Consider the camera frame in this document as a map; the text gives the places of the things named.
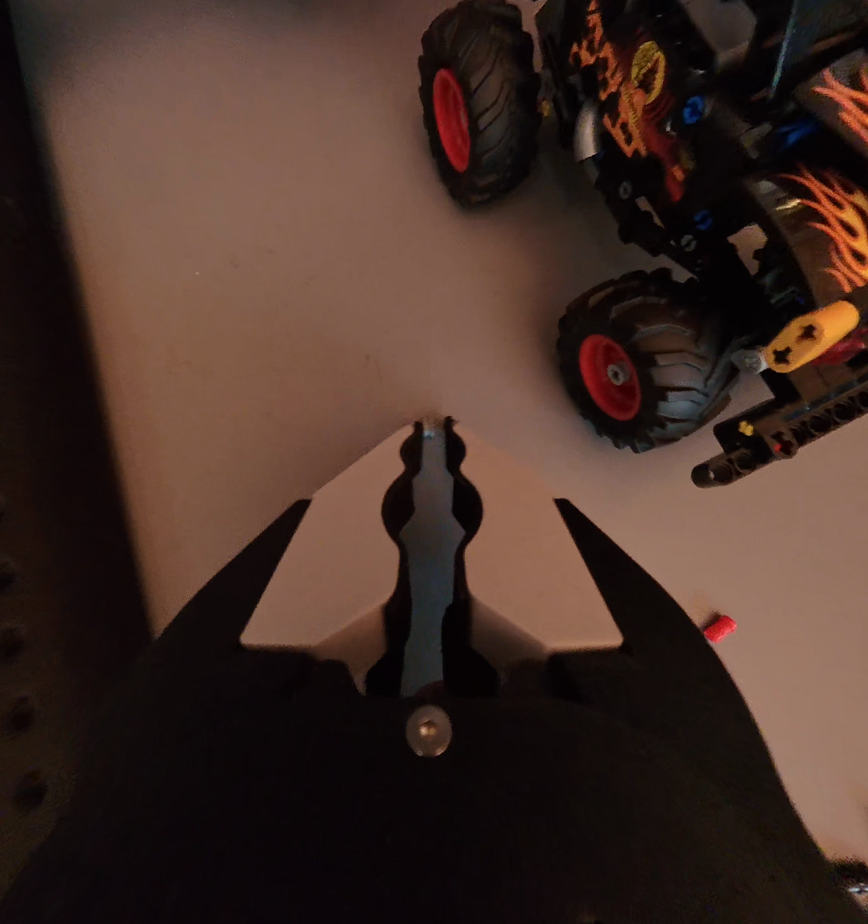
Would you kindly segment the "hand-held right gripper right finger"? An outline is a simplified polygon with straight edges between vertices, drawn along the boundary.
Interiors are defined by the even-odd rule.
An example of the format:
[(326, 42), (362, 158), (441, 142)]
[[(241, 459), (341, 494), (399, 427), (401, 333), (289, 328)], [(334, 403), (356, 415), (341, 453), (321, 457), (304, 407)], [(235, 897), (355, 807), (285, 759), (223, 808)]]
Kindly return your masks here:
[(546, 481), (454, 419), (443, 425), (451, 514), (463, 531), (442, 619), (443, 679), (491, 697), (511, 674), (624, 637)]

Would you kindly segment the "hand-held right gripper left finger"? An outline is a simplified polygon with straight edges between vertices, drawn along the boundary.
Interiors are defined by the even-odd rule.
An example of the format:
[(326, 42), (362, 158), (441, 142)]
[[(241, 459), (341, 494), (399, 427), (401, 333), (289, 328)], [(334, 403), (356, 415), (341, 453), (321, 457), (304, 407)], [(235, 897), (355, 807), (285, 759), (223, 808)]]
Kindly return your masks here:
[(387, 616), (410, 597), (400, 533), (414, 514), (424, 428), (397, 430), (308, 502), (241, 644), (345, 664), (357, 689), (390, 647)]

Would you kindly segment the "grey toy piece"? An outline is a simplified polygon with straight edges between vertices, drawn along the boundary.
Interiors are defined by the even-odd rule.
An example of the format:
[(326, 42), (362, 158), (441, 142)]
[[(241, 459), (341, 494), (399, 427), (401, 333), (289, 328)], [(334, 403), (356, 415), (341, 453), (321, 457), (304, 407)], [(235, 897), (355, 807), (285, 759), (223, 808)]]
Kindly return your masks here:
[(415, 513), (401, 534), (412, 593), (402, 675), (405, 697), (443, 678), (442, 622), (453, 598), (454, 557), (463, 537), (452, 513), (444, 421), (428, 418), (422, 433), (421, 468), (413, 479)]

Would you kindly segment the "dark perforated panel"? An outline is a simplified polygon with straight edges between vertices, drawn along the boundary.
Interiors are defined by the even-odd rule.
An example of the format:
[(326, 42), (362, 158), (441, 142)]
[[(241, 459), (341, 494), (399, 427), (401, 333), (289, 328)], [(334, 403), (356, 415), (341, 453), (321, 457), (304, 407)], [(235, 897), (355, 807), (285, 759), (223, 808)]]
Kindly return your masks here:
[(0, 2), (0, 901), (149, 641), (86, 324)]

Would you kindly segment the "black flame toy monster truck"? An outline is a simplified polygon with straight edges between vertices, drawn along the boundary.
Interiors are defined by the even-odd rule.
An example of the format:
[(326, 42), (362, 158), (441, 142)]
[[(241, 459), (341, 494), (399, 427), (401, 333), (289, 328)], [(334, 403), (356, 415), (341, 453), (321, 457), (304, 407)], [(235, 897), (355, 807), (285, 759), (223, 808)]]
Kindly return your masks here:
[(543, 118), (631, 271), (558, 322), (580, 416), (636, 454), (698, 432), (742, 374), (771, 398), (714, 427), (694, 467), (728, 485), (868, 414), (868, 1), (459, 2), (421, 38), (419, 97), (451, 198), (530, 173)]

